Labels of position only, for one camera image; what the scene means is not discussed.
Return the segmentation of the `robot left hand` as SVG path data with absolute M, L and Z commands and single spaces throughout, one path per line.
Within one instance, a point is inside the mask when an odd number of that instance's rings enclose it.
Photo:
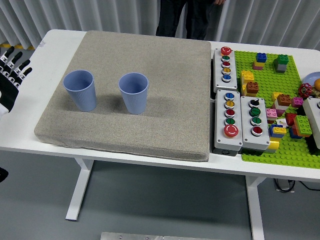
M 15 47 L 10 46 L 0 56 L 0 117 L 11 112 L 19 94 L 19 87 L 23 80 L 33 70 L 32 67 L 26 68 L 30 64 L 27 59 L 19 66 L 15 67 L 17 61 L 23 53 L 19 51 L 12 59 L 10 55 L 14 52 Z

